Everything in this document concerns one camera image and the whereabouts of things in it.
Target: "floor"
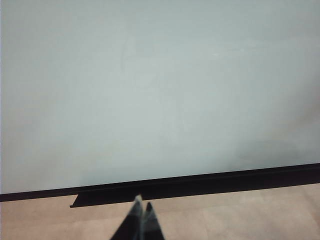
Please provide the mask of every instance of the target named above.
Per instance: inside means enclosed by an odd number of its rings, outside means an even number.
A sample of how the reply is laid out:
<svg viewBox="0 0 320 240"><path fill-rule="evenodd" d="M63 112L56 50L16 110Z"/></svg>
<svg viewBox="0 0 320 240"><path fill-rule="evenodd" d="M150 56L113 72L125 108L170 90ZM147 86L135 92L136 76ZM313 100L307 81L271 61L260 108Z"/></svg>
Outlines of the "floor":
<svg viewBox="0 0 320 240"><path fill-rule="evenodd" d="M1 203L1 239L108 240L132 205L69 208L75 198ZM167 240L320 240L320 184L152 203Z"/></svg>

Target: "white board surface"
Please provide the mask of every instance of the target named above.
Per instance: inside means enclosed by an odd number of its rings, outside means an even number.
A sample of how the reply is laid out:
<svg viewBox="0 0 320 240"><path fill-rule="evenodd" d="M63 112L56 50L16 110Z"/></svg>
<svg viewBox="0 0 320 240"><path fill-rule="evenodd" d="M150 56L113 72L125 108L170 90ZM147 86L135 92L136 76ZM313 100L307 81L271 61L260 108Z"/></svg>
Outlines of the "white board surface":
<svg viewBox="0 0 320 240"><path fill-rule="evenodd" d="M320 162L320 1L2 0L1 193Z"/></svg>

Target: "whiteboard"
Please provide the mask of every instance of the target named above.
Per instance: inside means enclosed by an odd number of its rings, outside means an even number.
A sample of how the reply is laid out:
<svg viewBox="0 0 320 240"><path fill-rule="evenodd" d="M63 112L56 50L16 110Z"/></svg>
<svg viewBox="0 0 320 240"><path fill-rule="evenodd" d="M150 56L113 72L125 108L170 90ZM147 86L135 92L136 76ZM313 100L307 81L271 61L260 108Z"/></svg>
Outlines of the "whiteboard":
<svg viewBox="0 0 320 240"><path fill-rule="evenodd" d="M320 1L2 0L1 193L319 163Z"/></svg>

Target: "wooden floor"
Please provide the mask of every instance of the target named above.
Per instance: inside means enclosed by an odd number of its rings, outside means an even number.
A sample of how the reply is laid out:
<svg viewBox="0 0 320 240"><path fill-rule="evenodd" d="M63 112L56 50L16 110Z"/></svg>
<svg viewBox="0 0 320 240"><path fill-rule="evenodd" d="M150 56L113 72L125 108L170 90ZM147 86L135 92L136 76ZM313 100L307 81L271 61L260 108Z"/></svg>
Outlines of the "wooden floor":
<svg viewBox="0 0 320 240"><path fill-rule="evenodd" d="M3 202L1 239L108 240L132 205L69 208L75 197ZM320 240L320 184L152 203L167 240Z"/></svg>

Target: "black frame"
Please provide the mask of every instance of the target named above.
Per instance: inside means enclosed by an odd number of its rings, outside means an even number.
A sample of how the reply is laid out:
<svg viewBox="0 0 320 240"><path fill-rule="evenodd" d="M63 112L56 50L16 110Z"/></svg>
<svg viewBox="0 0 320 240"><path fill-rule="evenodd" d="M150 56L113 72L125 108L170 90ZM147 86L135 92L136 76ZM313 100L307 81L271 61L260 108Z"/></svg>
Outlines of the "black frame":
<svg viewBox="0 0 320 240"><path fill-rule="evenodd" d="M320 163L0 194L0 202L78 195L71 208L320 183Z"/></svg>

